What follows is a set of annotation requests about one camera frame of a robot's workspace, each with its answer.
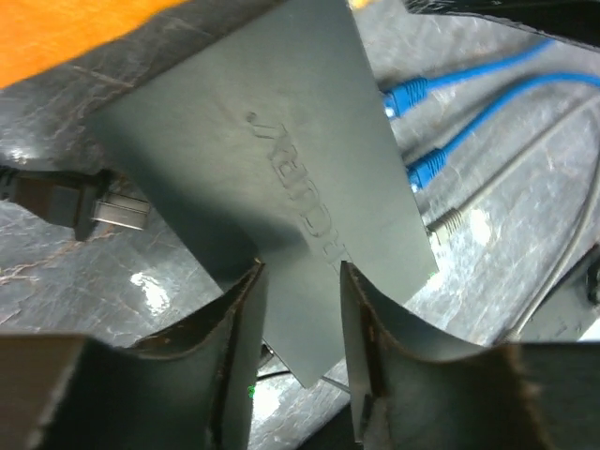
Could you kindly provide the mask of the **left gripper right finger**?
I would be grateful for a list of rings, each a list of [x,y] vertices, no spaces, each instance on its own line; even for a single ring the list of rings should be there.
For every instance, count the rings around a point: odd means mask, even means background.
[[[340,303],[355,439],[366,449],[595,449],[599,347],[454,337],[352,263]]]

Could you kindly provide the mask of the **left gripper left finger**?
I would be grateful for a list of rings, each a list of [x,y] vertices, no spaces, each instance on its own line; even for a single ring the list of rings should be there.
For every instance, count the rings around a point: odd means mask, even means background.
[[[1,337],[5,449],[244,449],[263,341],[264,266],[124,348],[83,334]]]

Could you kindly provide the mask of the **black network switch box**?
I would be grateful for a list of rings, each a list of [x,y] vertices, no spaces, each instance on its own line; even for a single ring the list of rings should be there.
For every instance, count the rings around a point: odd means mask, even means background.
[[[304,386],[344,355],[339,269],[404,302],[437,264],[344,1],[287,1],[87,125],[210,277],[267,269],[263,337]]]

